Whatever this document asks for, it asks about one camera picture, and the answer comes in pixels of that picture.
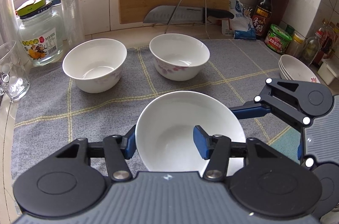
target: teal cloth patch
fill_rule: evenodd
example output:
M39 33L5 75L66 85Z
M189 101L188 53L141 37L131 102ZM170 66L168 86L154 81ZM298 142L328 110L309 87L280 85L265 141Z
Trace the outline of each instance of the teal cloth patch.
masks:
M300 143L300 132L293 128L286 131L271 147L299 163L297 150Z

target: drinking glass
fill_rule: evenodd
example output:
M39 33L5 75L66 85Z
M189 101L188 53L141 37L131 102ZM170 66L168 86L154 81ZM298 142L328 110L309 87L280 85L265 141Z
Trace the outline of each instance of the drinking glass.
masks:
M6 42L0 46L0 88L13 101L19 100L29 89L29 81L16 41Z

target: green can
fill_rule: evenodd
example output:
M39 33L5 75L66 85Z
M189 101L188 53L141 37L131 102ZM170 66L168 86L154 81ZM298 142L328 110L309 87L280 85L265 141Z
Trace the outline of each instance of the green can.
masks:
M271 24L270 30L265 38L265 44L274 52L284 54L292 37L275 24Z

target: gray cloth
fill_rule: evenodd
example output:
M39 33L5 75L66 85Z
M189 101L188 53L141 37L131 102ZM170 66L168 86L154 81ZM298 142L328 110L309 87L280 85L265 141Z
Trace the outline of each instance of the gray cloth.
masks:
M33 68L28 93L20 100L13 137L13 181L28 168L78 137L101 141L111 134L125 134L147 104L174 90L193 90L216 98L228 107L253 100L267 77L278 78L279 55L261 41L205 41L210 62L193 79L170 81L156 71L148 47L128 49L121 80L110 90L88 94L70 84L61 63ZM287 125L269 114L240 120L246 137L270 141ZM103 159L92 166L106 173ZM128 161L133 175L146 170L138 153Z

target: plastic bag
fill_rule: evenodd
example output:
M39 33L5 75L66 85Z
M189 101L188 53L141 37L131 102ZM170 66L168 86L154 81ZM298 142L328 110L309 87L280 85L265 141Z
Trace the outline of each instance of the plastic bag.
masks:
M244 15L242 3L239 0L229 0L229 11L234 15L234 18L222 21L222 33L225 36L233 36L235 39L255 40L252 19Z

